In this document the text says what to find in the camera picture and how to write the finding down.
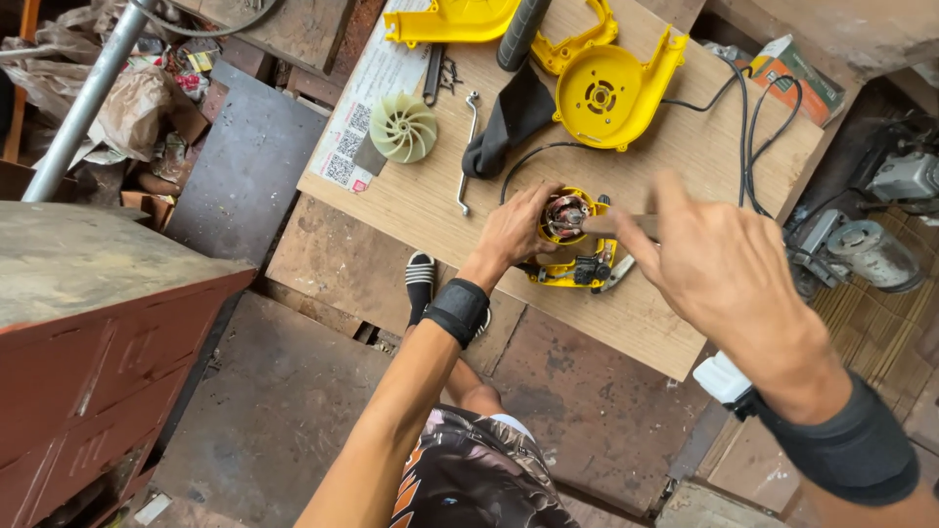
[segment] metal pole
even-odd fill
[[[151,8],[156,0],[140,0],[140,3],[145,8]],[[78,151],[78,146],[88,135],[92,121],[98,115],[111,86],[130,56],[146,20],[146,15],[133,4],[124,8],[124,14],[117,21],[111,37],[104,43],[98,60],[91,67],[85,84],[75,98],[75,103],[49,145],[42,165],[29,183],[29,188],[23,195],[23,202],[44,202],[53,197],[69,170],[69,164]]]

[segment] black grip handle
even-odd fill
[[[522,0],[515,16],[509,23],[509,29],[502,35],[496,62],[506,71],[518,71],[528,57],[535,33],[545,19],[551,0]]]

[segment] paper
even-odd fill
[[[429,6],[428,0],[389,0],[385,11],[423,11]],[[307,165],[310,172],[353,193],[367,189],[375,176],[352,161],[368,135],[372,107],[379,97],[414,93],[430,60],[430,44],[410,50],[403,42],[385,40],[385,33],[379,17]]]

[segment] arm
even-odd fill
[[[671,308],[724,350],[783,419],[818,425],[842,410],[851,380],[824,323],[795,291],[778,225],[692,200],[670,171],[658,175],[656,204],[661,246],[627,214],[617,215],[617,238]],[[825,526],[939,525],[939,503],[925,484],[870,507],[803,483]]]
[[[489,214],[476,249],[456,275],[486,294],[510,266],[556,246],[536,234],[538,216],[560,183],[518,192]],[[432,320],[417,325],[349,433],[298,527],[387,527],[405,462],[453,370],[460,347]]]

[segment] cardboard box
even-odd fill
[[[795,78],[802,86],[799,113],[820,127],[828,124],[844,108],[844,91],[837,91],[819,75],[799,53],[792,35],[766,44],[750,66],[753,67],[753,80],[760,86],[766,87],[783,75]],[[792,81],[779,81],[769,91],[790,108],[795,106],[797,91]]]

